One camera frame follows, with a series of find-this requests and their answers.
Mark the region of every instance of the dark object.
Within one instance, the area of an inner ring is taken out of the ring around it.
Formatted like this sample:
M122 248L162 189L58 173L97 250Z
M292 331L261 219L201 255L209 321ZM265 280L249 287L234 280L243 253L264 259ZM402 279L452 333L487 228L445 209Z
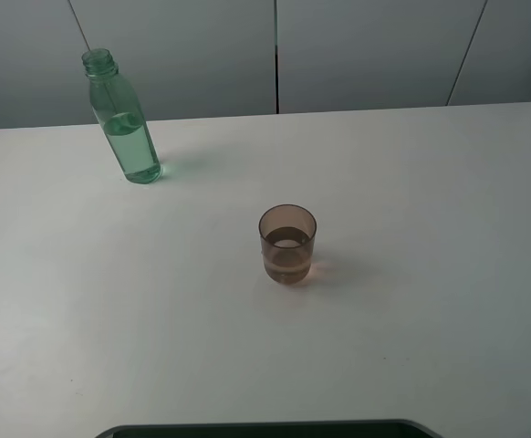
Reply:
M406 421L125 426L113 438L433 438Z

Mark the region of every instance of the green bottle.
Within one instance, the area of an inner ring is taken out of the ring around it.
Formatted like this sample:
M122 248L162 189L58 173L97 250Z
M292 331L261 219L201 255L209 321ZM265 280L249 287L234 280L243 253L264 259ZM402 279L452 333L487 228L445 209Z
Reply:
M148 184L161 175L161 166L136 92L105 48L83 54L89 97L124 175L132 183Z

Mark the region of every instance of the bottle opening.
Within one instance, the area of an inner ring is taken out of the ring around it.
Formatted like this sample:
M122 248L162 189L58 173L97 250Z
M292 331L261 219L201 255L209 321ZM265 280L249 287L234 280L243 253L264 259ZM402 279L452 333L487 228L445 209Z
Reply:
M106 48L94 48L81 57L88 78L100 78L117 73L118 65Z

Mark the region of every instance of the water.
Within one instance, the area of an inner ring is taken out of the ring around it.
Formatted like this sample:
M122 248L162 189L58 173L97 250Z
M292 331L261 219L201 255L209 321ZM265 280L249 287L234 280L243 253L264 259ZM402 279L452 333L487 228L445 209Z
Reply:
M103 131L128 181L147 184L160 176L156 152L139 117L131 112L116 114L103 125Z
M267 274L278 283L291 285L302 280L310 270L312 245L309 237L293 226L283 226L269 233L265 240L276 246L264 251Z

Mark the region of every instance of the white table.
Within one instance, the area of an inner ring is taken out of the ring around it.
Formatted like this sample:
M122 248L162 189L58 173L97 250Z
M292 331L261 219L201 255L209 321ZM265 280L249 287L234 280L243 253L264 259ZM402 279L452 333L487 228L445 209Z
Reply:
M531 437L531 103L0 130L0 438L403 418ZM318 219L308 286L257 221Z

